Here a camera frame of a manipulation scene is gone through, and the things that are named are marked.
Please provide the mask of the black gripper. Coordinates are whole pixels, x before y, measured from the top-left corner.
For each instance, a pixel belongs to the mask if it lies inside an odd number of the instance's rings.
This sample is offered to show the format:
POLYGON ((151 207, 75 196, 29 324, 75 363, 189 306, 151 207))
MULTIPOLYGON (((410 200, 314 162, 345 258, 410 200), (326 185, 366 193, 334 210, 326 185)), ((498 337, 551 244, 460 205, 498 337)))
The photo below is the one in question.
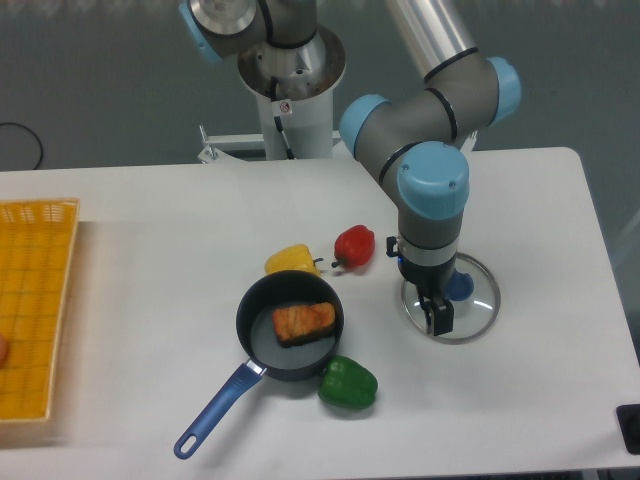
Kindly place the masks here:
POLYGON ((386 255, 396 258, 404 279, 415 285, 418 303, 424 317, 425 332, 440 336, 453 331, 454 307, 442 294, 452 275, 458 251, 458 237, 389 236, 386 238, 386 255))

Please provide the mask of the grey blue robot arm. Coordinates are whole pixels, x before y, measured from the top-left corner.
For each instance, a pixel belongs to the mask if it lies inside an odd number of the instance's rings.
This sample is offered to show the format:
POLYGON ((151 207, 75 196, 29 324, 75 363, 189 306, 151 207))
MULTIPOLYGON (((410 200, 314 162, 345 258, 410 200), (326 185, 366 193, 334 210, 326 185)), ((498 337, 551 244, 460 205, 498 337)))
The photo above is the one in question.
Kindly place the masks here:
POLYGON ((521 83, 504 59, 482 56, 448 1, 387 5, 424 82, 412 100, 355 100, 334 122, 333 91, 346 65, 338 37, 312 1, 184 1, 179 10, 201 54, 232 56, 258 105, 268 159, 328 156, 340 138, 395 204, 387 253, 405 279, 403 299, 431 336, 454 327, 452 281, 469 167, 460 146, 512 114, 521 83))

